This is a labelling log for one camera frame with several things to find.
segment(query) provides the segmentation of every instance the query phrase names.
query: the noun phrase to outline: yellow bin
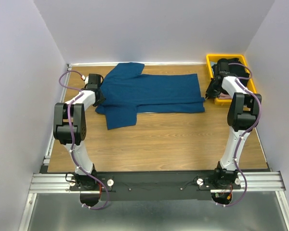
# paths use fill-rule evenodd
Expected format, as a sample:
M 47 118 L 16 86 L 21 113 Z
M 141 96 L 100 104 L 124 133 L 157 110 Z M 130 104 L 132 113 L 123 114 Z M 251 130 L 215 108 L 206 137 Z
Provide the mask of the yellow bin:
M 239 58 L 239 61 L 242 64 L 244 64 L 245 66 L 247 66 L 246 60 L 245 60 L 245 58 L 244 58 L 244 56 L 242 54 L 207 54 L 207 69 L 208 69 L 208 72 L 209 72 L 210 81 L 211 81 L 211 78 L 214 78 L 210 62 L 215 62 L 216 63 L 218 60 L 220 60 L 222 58 L 225 58 L 225 59 Z M 248 81 L 247 88 L 251 92 L 257 93 L 255 85 L 254 85 L 252 79 L 250 79 Z M 231 104 L 231 100 L 220 100 L 218 98 L 215 98 L 214 99 L 214 103 L 217 104 L 217 105 L 230 105 Z

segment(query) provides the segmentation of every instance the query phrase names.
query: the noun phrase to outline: gray floor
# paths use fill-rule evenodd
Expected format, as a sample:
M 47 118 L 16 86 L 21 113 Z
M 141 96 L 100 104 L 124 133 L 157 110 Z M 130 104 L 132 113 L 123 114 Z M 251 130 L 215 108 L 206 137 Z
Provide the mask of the gray floor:
M 234 194 L 234 200 L 240 194 Z M 38 195 L 30 231 L 285 231 L 275 192 L 248 192 L 233 207 L 211 201 L 112 202 L 80 206 L 77 194 Z

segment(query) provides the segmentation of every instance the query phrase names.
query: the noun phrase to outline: blue t-shirt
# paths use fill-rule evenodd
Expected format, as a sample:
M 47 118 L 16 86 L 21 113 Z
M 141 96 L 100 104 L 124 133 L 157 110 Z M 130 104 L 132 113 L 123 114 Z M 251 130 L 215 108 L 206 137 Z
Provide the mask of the blue t-shirt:
M 108 129 L 135 125 L 137 113 L 204 112 L 197 74 L 141 74 L 144 66 L 121 63 L 105 77 L 106 100 L 95 111 L 105 114 Z

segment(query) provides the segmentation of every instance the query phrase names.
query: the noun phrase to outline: wooden table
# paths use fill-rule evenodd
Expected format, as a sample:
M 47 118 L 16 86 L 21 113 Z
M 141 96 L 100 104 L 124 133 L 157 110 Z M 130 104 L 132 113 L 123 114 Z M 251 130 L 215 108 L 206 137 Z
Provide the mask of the wooden table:
M 103 76 L 113 66 L 73 67 L 84 75 Z M 146 66 L 143 73 L 155 75 L 182 75 L 197 73 L 201 95 L 209 84 L 205 65 Z M 82 88 L 83 81 L 72 73 L 69 86 Z M 67 90 L 65 101 L 77 92 Z M 86 111 L 88 155 L 97 171 L 159 171 L 214 169 L 227 144 L 229 106 L 219 106 L 213 100 L 204 103 L 206 112 L 196 114 L 138 114 L 137 124 L 131 127 L 107 130 L 104 115 L 94 107 Z M 242 169 L 267 168 L 256 134 L 248 137 L 240 159 Z M 49 172 L 74 171 L 67 150 L 55 141 L 48 168 Z

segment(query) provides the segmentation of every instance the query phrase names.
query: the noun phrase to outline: white backdrop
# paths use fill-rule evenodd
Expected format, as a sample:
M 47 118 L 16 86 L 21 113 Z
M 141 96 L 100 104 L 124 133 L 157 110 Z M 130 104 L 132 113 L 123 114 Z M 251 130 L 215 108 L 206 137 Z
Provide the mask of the white backdrop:
M 258 131 L 270 167 L 281 171 L 289 203 L 289 0 L 276 0 L 246 51 L 263 116 Z
M 243 53 L 274 0 L 34 0 L 67 63 Z
M 65 62 L 31 0 L 0 1 L 0 231 L 17 231 Z

